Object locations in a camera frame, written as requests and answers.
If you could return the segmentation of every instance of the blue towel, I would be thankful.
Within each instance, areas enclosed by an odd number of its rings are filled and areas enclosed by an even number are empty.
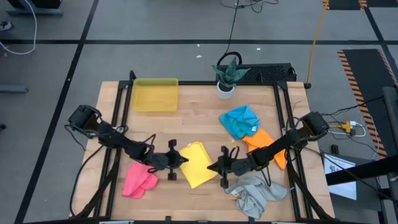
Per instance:
[[[235,139],[252,136],[259,129],[259,118],[250,106],[240,106],[219,117],[221,123]]]

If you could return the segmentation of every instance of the potted plant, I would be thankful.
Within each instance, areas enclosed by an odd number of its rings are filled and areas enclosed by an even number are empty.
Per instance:
[[[214,71],[217,73],[219,79],[217,83],[217,95],[221,99],[229,99],[236,87],[236,82],[238,82],[245,74],[250,70],[248,69],[236,69],[236,57],[229,63],[225,72],[217,69],[215,65],[213,65]]]

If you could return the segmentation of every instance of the yellow tray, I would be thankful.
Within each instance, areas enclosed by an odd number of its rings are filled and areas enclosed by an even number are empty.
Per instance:
[[[131,106],[138,112],[176,111],[178,79],[137,78],[132,86]]]

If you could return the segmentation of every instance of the white pot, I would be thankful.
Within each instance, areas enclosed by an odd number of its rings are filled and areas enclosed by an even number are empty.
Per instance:
[[[234,93],[234,89],[235,89],[235,87],[232,87],[232,90],[230,90],[228,92],[224,92],[224,91],[220,90],[220,82],[217,83],[217,95],[218,95],[218,97],[220,97],[223,100],[227,100],[227,99],[231,98],[232,94]]]

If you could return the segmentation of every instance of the black keyboard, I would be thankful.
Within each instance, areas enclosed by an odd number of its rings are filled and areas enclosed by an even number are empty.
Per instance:
[[[227,65],[219,65],[221,71],[226,70]],[[243,76],[240,82],[295,82],[297,75],[290,63],[260,64],[260,65],[237,65],[236,69],[250,70]]]

